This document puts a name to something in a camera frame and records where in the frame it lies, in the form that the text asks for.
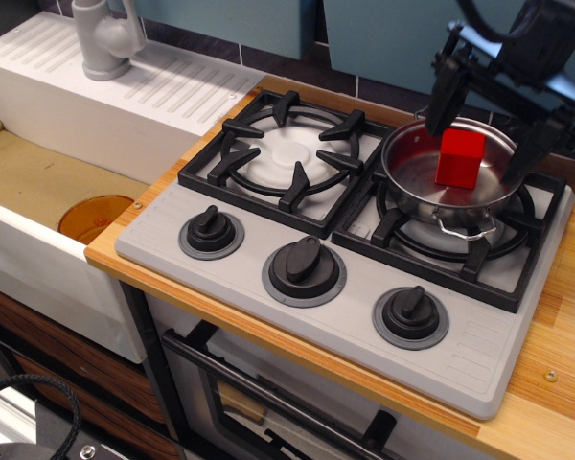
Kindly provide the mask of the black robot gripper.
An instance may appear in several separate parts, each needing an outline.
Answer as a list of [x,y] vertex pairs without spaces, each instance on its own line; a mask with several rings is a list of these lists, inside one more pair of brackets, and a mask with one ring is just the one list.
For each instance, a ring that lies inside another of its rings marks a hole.
[[[575,21],[528,21],[508,34],[483,23],[453,21],[448,31],[448,40],[433,61],[436,81],[425,118],[431,136],[450,127],[474,91],[533,123],[502,176],[503,185],[519,183],[550,152],[571,146],[575,81],[564,68],[575,52]],[[519,95],[516,87],[551,93],[563,104],[546,110]]]

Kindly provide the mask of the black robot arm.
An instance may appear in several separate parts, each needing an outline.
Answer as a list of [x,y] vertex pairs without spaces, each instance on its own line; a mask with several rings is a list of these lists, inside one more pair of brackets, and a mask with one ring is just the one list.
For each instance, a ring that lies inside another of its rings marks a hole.
[[433,61],[425,125],[441,134],[470,92],[519,118],[528,129],[501,179],[513,185],[550,152],[575,150],[575,83],[564,70],[575,52],[575,1],[527,1],[505,34],[472,1],[459,7],[466,19],[449,24]]

